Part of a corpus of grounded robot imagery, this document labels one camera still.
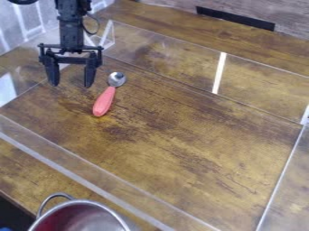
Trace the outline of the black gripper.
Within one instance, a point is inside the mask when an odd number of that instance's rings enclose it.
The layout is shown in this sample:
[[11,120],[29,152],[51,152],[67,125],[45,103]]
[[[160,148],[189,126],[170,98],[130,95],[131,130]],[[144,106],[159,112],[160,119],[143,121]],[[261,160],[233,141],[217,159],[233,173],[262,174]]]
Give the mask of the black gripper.
[[[98,65],[102,64],[102,46],[87,46],[83,33],[92,34],[86,29],[83,17],[90,15],[92,0],[55,0],[59,21],[59,44],[39,44],[39,61],[44,65],[49,84],[56,87],[60,80],[59,64],[84,64],[84,87],[94,83]],[[88,58],[64,57],[64,54],[90,52]]]

